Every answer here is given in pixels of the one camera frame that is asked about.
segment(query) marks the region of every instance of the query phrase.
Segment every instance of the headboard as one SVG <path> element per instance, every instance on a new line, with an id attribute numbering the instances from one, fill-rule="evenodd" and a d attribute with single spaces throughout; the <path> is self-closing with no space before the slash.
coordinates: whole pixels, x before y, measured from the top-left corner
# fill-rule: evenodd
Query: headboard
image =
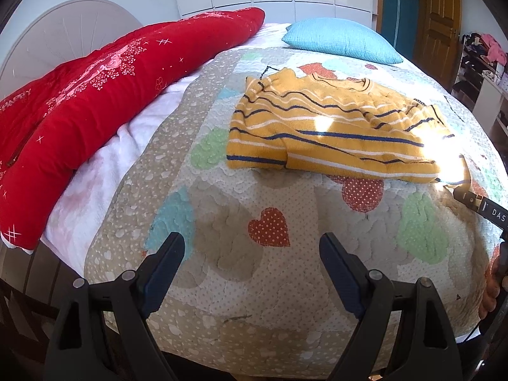
<path id="1" fill-rule="evenodd" d="M 141 26 L 107 0 L 69 0 L 51 8 L 25 29 L 7 54 L 0 67 L 0 99 Z"/>

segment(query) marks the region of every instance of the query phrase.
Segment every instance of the yellow striped shirt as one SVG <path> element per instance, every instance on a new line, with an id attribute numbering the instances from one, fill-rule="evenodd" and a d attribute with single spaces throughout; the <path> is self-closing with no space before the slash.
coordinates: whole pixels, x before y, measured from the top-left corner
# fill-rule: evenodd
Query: yellow striped shirt
<path id="1" fill-rule="evenodd" d="M 435 105 L 367 78 L 297 78 L 285 68 L 261 80 L 247 78 L 226 154 L 233 169 L 469 183 L 455 142 Z"/>

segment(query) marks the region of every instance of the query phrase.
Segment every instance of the red body pillow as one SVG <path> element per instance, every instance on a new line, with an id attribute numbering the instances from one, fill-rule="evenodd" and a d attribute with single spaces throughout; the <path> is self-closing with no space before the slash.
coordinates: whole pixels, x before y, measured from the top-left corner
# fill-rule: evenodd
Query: red body pillow
<path id="1" fill-rule="evenodd" d="M 75 170 L 169 84 L 257 33 L 258 8 L 154 24 L 0 102 L 0 231 L 34 249 Z"/>

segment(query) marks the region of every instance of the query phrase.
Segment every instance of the hand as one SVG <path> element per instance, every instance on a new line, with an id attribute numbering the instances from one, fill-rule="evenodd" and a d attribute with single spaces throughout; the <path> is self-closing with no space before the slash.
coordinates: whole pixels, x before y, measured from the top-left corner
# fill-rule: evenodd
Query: hand
<path id="1" fill-rule="evenodd" d="M 485 319 L 489 312 L 496 309 L 496 298 L 499 296 L 501 288 L 496 281 L 496 272 L 499 267 L 499 257 L 497 257 L 492 264 L 492 272 L 487 277 L 487 286 L 483 292 L 482 302 L 478 308 L 478 315 L 480 319 Z M 503 289 L 508 292 L 508 276 L 505 276 L 502 281 Z"/>

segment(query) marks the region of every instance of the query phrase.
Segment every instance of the red polka dot heart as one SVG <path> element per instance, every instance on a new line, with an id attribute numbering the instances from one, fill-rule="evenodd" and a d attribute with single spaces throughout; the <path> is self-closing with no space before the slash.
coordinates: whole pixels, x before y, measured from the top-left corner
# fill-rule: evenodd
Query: red polka dot heart
<path id="1" fill-rule="evenodd" d="M 253 219 L 248 225 L 249 236 L 261 246 L 290 246 L 288 224 L 277 208 L 266 208 L 260 219 Z"/>
<path id="2" fill-rule="evenodd" d="M 367 213 L 378 207 L 383 199 L 384 182 L 381 179 L 358 179 L 345 176 L 328 176 L 342 185 L 342 198 L 357 212 Z"/>

